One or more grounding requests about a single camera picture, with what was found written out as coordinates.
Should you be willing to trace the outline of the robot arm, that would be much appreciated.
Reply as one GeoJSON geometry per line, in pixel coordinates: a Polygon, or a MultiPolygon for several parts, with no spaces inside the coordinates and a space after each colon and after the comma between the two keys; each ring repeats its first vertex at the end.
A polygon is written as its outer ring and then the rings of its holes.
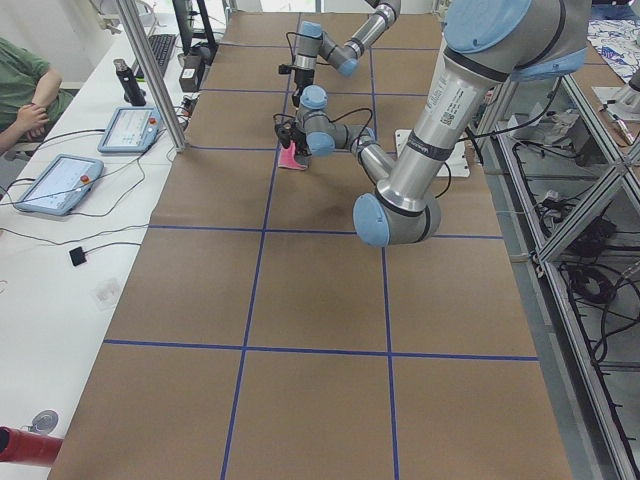
{"type": "Polygon", "coordinates": [[[368,1],[373,14],[343,45],[334,41],[324,28],[314,22],[303,21],[296,36],[297,50],[292,52],[292,62],[278,67],[280,74],[294,73],[295,90],[293,105],[300,106],[305,88],[314,83],[317,58],[321,57],[345,77],[351,76],[359,66],[359,59],[387,30],[401,14],[400,0],[368,1]]]}
{"type": "Polygon", "coordinates": [[[428,189],[451,156],[485,94],[507,80],[561,77],[586,58],[591,4],[588,1],[456,1],[444,20],[444,66],[432,81],[428,101],[397,159],[391,159],[360,125],[332,121],[327,94],[311,77],[318,57],[344,76],[359,57],[397,20],[397,1],[375,1],[373,15],[344,45],[321,25],[305,22],[301,52],[294,62],[297,107],[291,137],[312,156],[336,149],[353,153],[375,186],[360,196],[353,223],[372,246],[421,242],[435,233],[440,209],[428,189]]]}

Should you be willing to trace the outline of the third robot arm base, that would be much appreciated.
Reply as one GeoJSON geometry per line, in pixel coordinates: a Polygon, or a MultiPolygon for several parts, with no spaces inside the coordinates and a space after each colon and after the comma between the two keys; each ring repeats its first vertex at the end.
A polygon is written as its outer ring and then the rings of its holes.
{"type": "Polygon", "coordinates": [[[594,87],[604,110],[612,117],[630,122],[639,122],[639,71],[620,88],[594,87]]]}

